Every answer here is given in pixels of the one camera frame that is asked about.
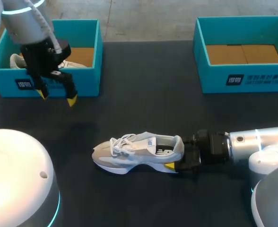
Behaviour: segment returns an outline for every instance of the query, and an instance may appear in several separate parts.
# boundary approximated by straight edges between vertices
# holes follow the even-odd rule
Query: shoe
[[[175,173],[165,164],[180,160],[183,154],[184,144],[180,136],[144,132],[124,135],[120,139],[111,138],[94,148],[92,158],[102,169],[114,174],[126,174],[140,164],[160,172]]]
[[[14,53],[10,57],[10,67],[11,69],[24,69],[26,68],[26,61],[23,57]],[[64,60],[60,65],[58,65],[58,68],[86,68],[86,66]]]

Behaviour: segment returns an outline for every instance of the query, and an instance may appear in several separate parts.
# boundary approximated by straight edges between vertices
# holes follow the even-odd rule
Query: robotic arm
[[[196,171],[200,165],[248,161],[257,227],[278,227],[278,127],[231,133],[200,130],[183,142],[183,159],[167,168]]]
[[[63,85],[68,103],[73,106],[78,93],[72,75],[58,68],[71,54],[71,48],[67,41],[56,39],[45,7],[45,0],[0,0],[0,22],[11,39],[21,45],[27,73],[41,97],[46,99],[49,95],[42,77],[53,79]]]

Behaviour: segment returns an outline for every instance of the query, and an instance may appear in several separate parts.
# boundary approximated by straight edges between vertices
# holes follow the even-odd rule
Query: black tabletop
[[[0,97],[0,128],[28,133],[50,153],[65,227],[254,226],[249,185],[228,165],[203,167],[198,179],[147,166],[113,175],[91,153],[127,133],[276,126],[278,93],[203,94],[190,41],[104,43],[100,96],[73,108],[64,99]]]

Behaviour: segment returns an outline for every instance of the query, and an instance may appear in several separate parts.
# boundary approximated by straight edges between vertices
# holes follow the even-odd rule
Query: blue box
[[[98,96],[102,64],[103,43],[98,20],[53,20],[55,35],[68,40],[71,47],[94,47],[94,59],[90,68],[65,68],[71,73],[78,96]],[[35,90],[22,90],[17,86],[19,79],[28,81],[26,69],[10,69],[11,54],[20,53],[20,46],[13,43],[5,30],[0,39],[0,95],[2,97],[40,97]],[[62,86],[55,86],[50,79],[44,79],[49,97],[65,97]]]
[[[204,93],[278,91],[278,63],[211,65],[206,45],[223,44],[272,44],[278,52],[278,16],[199,17],[193,40]],[[254,81],[264,76],[270,82]]]

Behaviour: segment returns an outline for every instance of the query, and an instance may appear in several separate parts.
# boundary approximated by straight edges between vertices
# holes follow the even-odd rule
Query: shoe sole
[[[130,166],[130,167],[127,167],[127,168],[111,168],[111,167],[102,166],[98,163],[96,163],[96,165],[99,166],[100,168],[108,171],[108,172],[111,172],[113,174],[121,174],[121,175],[127,174],[132,168],[137,166],[137,165],[134,165],[134,166]],[[155,170],[157,170],[159,172],[169,173],[169,174],[176,174],[175,171],[166,168],[164,164],[142,163],[141,165],[148,165],[148,166],[154,168]]]

